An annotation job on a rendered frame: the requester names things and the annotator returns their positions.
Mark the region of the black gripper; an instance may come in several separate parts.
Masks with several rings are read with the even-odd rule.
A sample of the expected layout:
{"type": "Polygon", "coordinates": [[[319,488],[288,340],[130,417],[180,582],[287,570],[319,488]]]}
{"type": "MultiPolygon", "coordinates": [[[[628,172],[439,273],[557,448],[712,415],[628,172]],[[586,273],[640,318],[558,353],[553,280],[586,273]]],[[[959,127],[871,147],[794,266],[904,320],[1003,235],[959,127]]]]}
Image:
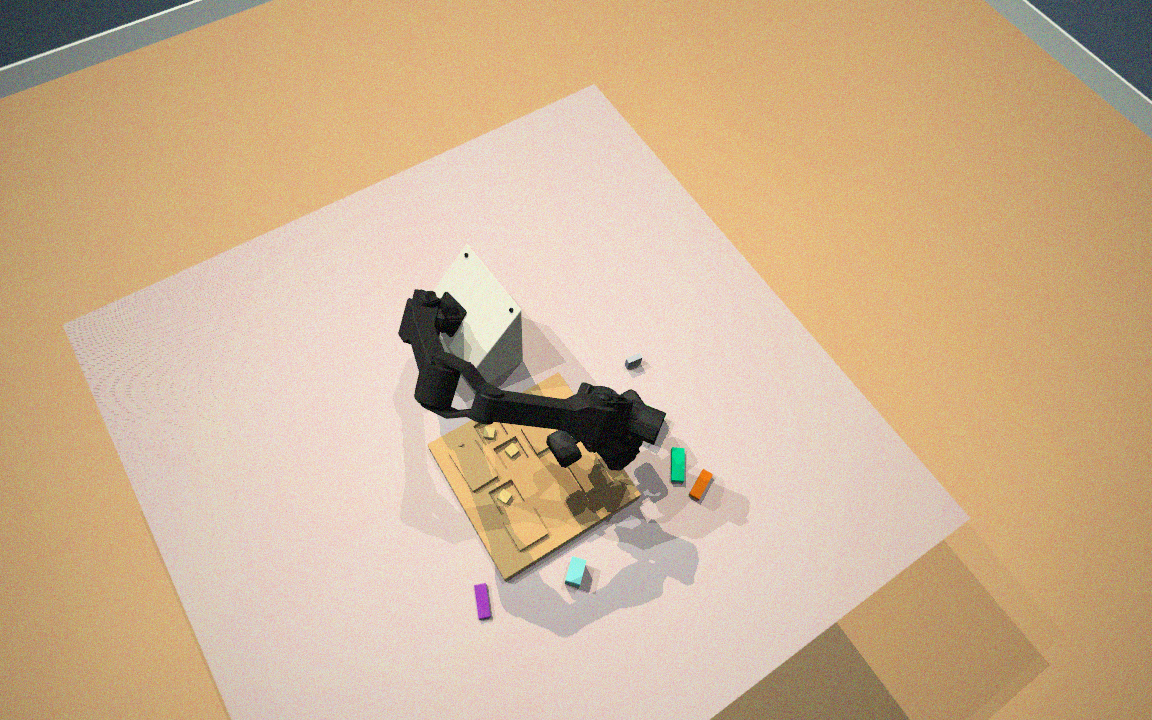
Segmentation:
{"type": "MultiPolygon", "coordinates": [[[[644,404],[643,397],[637,395],[637,392],[634,389],[627,389],[626,393],[622,393],[622,395],[628,397],[628,400],[631,401],[635,400],[637,402],[641,402],[641,404],[644,404]]],[[[568,468],[573,464],[573,462],[579,461],[579,457],[582,457],[582,454],[579,452],[579,446],[577,446],[577,444],[579,442],[582,441],[573,439],[573,437],[568,434],[566,430],[556,430],[556,432],[553,432],[552,434],[547,435],[547,445],[550,447],[550,452],[552,452],[552,454],[556,456],[556,460],[559,464],[561,464],[561,468],[568,468]]],[[[593,452],[590,448],[591,445],[586,444],[582,445],[584,445],[588,452],[593,452]]]]}

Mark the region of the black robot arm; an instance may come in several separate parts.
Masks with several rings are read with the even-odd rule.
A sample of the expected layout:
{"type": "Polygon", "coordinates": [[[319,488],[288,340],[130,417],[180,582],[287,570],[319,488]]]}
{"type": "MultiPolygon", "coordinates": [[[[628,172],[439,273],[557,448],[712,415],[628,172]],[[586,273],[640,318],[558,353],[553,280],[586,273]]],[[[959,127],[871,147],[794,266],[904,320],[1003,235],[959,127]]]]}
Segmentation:
{"type": "Polygon", "coordinates": [[[397,334],[412,346],[419,366],[414,397],[431,414],[445,419],[467,416],[485,425],[499,420],[566,430],[573,439],[591,445],[593,454],[602,456],[605,465],[616,471],[634,461],[643,441],[655,445],[666,414],[617,395],[609,387],[581,382],[577,395],[547,397],[499,389],[486,382],[472,363],[445,353],[439,338],[440,332],[453,338],[465,314],[465,306],[449,291],[438,300],[435,291],[414,290],[414,300],[406,302],[397,334]],[[450,407],[461,374],[476,391],[471,409],[450,407]]]}

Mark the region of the orange flat bar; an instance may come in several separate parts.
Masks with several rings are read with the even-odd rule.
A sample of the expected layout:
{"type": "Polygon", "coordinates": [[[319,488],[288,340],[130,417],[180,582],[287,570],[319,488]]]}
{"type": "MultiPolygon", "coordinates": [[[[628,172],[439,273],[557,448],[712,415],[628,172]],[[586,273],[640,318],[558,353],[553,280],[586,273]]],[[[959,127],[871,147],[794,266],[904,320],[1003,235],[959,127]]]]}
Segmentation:
{"type": "Polygon", "coordinates": [[[692,486],[692,488],[691,488],[691,491],[689,493],[689,497],[692,497],[692,498],[696,498],[696,500],[699,500],[699,498],[702,497],[702,493],[704,492],[704,488],[707,488],[707,484],[708,484],[710,477],[712,477],[712,475],[713,473],[710,473],[710,471],[703,469],[702,473],[698,477],[698,480],[695,482],[695,484],[694,484],[694,486],[692,486]]]}

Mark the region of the tan puzzle board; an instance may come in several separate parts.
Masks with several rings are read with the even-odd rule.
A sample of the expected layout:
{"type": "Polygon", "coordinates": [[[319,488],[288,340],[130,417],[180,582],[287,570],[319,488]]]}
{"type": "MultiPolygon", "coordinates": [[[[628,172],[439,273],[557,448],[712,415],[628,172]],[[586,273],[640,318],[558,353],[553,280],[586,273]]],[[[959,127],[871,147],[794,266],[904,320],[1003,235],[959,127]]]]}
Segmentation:
{"type": "Polygon", "coordinates": [[[626,473],[611,470],[582,442],[579,461],[561,468],[547,435],[556,429],[467,420],[429,444],[505,579],[548,555],[641,497],[626,473]],[[495,429],[494,439],[483,438],[495,429]],[[509,445],[515,457],[506,454],[509,445]],[[506,488],[508,503],[497,497],[506,488]]]}

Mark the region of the teal block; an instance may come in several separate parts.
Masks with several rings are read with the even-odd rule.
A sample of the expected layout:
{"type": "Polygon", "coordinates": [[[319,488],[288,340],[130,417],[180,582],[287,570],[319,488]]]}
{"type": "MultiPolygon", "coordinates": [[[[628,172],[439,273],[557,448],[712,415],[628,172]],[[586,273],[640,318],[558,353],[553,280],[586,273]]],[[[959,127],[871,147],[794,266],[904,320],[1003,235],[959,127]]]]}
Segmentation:
{"type": "Polygon", "coordinates": [[[584,571],[588,560],[573,558],[570,561],[570,569],[567,571],[567,577],[564,584],[573,585],[573,588],[579,588],[582,579],[582,571],[584,571]]]}

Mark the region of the purple rectangular block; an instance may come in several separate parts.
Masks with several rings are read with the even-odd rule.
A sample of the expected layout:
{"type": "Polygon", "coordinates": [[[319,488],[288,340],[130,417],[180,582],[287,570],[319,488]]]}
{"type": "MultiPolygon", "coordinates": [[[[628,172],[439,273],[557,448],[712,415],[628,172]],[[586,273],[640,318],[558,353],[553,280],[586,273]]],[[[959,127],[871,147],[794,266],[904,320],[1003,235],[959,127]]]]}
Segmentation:
{"type": "Polygon", "coordinates": [[[473,588],[477,602],[477,617],[492,617],[488,606],[488,593],[486,593],[486,583],[473,585],[473,588]]]}

